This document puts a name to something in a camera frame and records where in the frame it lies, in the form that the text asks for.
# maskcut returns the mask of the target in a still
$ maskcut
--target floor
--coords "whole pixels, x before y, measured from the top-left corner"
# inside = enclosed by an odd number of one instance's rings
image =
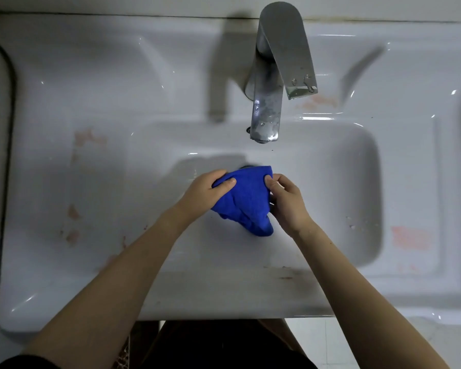
[[[452,369],[461,369],[461,326],[439,325],[418,317],[409,320]],[[288,318],[286,321],[319,369],[359,368],[336,318]]]

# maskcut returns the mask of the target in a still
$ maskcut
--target person's right forearm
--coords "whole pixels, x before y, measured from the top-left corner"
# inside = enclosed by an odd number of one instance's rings
[[[323,289],[362,369],[447,369],[415,328],[315,223],[294,240]]]

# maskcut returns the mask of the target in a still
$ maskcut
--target person's left forearm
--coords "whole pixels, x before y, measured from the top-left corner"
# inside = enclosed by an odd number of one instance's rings
[[[174,242],[189,223],[177,208],[163,213],[23,353],[44,357],[62,369],[110,367]]]

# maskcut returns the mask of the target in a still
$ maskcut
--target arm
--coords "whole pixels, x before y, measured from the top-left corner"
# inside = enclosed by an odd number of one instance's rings
[[[225,172],[195,179],[181,200],[80,291],[23,353],[62,369],[111,367],[174,242],[234,187],[230,179],[212,189]]]
[[[448,369],[415,328],[352,266],[285,176],[265,178],[272,214],[308,262],[362,369]]]

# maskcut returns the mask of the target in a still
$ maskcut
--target blue fabric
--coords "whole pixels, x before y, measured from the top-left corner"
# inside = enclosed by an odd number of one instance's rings
[[[243,168],[222,176],[212,187],[230,178],[235,178],[237,182],[234,188],[219,199],[212,210],[222,219],[237,221],[255,235],[272,235],[273,227],[268,219],[270,191],[264,184],[266,175],[273,176],[270,166]]]

